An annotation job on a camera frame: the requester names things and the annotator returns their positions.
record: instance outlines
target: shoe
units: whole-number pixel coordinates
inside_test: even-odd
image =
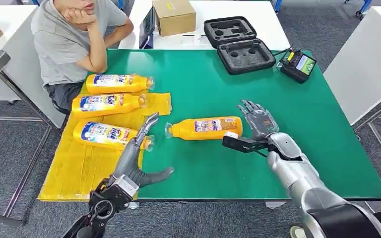
[[[290,228],[291,238],[306,238],[305,230],[301,227],[291,227]]]

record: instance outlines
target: orange bottle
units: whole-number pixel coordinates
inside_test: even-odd
[[[137,74],[92,74],[87,77],[85,85],[92,94],[134,93],[144,89],[154,89],[154,79]]]
[[[91,118],[116,113],[128,113],[145,107],[145,94],[78,95],[72,101],[72,114],[77,118]]]
[[[173,125],[167,123],[165,126],[167,138],[179,137],[183,140],[220,140],[227,131],[242,135],[240,117],[186,119]]]
[[[124,149],[138,131],[120,126],[82,119],[73,131],[73,137],[80,143],[110,149]],[[146,136],[141,149],[151,151],[155,142],[154,135]]]

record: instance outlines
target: green table mat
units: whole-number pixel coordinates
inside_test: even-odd
[[[145,151],[143,170],[173,166],[175,172],[140,189],[138,199],[287,199],[264,157],[223,147],[221,140],[165,138],[167,122],[218,116],[240,116],[249,137],[240,99],[272,113],[329,189],[347,199],[381,199],[381,180],[318,66],[299,84],[275,67],[231,76],[214,50],[108,50],[108,64],[107,73],[153,76],[154,92],[172,97],[171,115],[150,132],[156,145]]]

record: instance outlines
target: black case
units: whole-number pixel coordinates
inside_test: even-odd
[[[207,20],[205,34],[231,75],[273,67],[275,57],[242,16]]]

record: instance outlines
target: yellow cloth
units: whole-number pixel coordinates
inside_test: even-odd
[[[81,94],[88,94],[85,87]],[[138,130],[146,116],[156,111],[159,111],[160,115],[170,114],[170,93],[148,93],[147,99],[146,108],[126,114],[94,117],[90,120]],[[88,201],[90,191],[94,190],[103,178],[108,178],[116,166],[122,150],[84,145],[73,139],[73,130],[78,121],[79,119],[72,115],[69,116],[38,196],[41,201]],[[142,157],[141,150],[138,157],[140,167]]]

